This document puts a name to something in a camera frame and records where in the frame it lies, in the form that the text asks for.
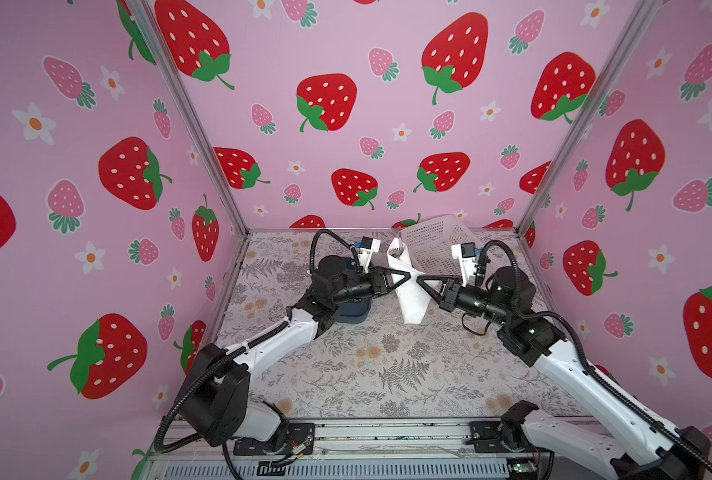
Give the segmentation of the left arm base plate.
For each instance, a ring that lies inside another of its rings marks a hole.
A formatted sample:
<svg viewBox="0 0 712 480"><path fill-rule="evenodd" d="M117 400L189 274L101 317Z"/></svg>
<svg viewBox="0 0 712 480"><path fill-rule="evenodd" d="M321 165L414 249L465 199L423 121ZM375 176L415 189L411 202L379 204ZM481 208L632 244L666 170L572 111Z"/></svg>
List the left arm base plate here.
<svg viewBox="0 0 712 480"><path fill-rule="evenodd" d="M315 434L315 423L292 422L290 424L282 424L267 441L251 438L236 440L232 453L234 456L239 457L308 455L313 452Z"/></svg>

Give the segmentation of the white paper napkin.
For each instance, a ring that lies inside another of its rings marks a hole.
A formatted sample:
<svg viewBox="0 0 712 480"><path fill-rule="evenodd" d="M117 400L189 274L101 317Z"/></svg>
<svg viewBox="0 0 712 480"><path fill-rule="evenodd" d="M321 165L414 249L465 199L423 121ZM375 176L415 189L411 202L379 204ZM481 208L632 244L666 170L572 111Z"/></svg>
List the white paper napkin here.
<svg viewBox="0 0 712 480"><path fill-rule="evenodd" d="M421 325L428 311L431 298L417 283L417 277L423 272L415 269L410 258L409 247L399 238L395 237L387 252L387 259L390 268L408 271L412 274L412 279L401 288L397 294L402 317L405 324Z"/></svg>

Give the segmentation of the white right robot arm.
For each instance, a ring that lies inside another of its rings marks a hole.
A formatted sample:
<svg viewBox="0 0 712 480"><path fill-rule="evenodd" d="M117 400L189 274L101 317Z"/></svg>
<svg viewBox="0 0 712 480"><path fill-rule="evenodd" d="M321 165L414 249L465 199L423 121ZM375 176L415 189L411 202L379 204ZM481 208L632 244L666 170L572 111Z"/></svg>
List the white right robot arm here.
<svg viewBox="0 0 712 480"><path fill-rule="evenodd" d="M497 336L526 365L551 378L609 432L592 435L519 401L501 418L512 449L531 444L566 456L608 479L702 479L712 474L711 442L679 428L617 385L586 357L580 338L550 311L532 309L536 286L517 268L487 281L421 275L418 284L445 311L461 310L498 326Z"/></svg>

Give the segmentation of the white perforated plastic basket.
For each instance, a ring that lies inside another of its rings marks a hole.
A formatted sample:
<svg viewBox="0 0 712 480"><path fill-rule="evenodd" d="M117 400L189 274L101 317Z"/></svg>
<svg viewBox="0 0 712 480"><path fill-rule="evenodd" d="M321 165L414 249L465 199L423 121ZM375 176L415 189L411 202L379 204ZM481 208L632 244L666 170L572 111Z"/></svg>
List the white perforated plastic basket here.
<svg viewBox="0 0 712 480"><path fill-rule="evenodd" d="M400 238L409 250L412 265L427 274L459 275L459 261L452 246L478 243L478 237L454 215L437 217L405 228Z"/></svg>

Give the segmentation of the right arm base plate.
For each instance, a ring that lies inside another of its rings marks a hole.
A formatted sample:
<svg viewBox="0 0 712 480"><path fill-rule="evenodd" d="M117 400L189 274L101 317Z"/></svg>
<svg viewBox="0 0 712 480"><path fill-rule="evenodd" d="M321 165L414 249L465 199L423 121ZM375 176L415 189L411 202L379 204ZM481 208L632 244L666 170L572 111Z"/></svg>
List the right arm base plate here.
<svg viewBox="0 0 712 480"><path fill-rule="evenodd" d="M474 421L469 427L470 435L464 444L473 446L477 453L548 453L547 449L532 444L520 426L499 421Z"/></svg>

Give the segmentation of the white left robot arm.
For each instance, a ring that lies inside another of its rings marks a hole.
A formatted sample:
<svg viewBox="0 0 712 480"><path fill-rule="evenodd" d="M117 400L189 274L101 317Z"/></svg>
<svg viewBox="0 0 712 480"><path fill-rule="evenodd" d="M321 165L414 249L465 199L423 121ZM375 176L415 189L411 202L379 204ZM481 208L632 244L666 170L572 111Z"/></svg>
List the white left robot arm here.
<svg viewBox="0 0 712 480"><path fill-rule="evenodd" d="M363 267L329 255L311 272L311 284L284 317L258 335L222 348L208 344L195 357L170 411L162 418L154 450L169 453L197 440L219 447L249 439L265 450L281 450L290 438L289 420L275 405L250 400L252 382L299 347L325 334L345 305L393 293L411 273Z"/></svg>

